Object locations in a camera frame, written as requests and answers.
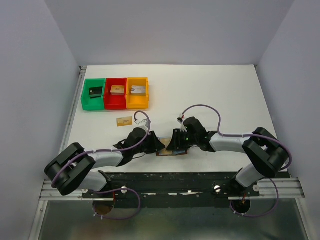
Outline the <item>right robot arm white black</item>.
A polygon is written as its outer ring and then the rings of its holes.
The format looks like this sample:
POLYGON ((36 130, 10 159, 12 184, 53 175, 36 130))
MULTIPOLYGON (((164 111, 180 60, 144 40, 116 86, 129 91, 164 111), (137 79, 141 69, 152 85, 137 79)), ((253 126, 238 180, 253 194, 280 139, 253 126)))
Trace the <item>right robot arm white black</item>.
POLYGON ((241 194, 263 178, 274 178, 290 158, 285 147, 263 127, 258 127, 253 133, 226 136, 217 131, 207 131, 195 117, 180 122, 180 128, 173 130, 167 146, 169 151, 185 151, 196 146, 204 152, 247 155, 250 164, 241 168, 223 188, 231 194, 241 194))

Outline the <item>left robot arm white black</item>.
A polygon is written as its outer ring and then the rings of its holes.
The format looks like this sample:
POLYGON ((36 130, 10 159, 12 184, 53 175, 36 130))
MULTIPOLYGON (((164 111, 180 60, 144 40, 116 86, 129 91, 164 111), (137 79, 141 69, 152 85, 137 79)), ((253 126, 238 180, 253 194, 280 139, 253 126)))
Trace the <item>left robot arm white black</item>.
POLYGON ((121 167, 137 154, 154 154, 165 148, 154 131, 136 127, 110 150, 85 151, 78 142, 74 142, 45 167, 44 173, 62 196, 81 188, 99 192, 107 189, 107 176, 101 171, 93 172, 93 169, 121 167))

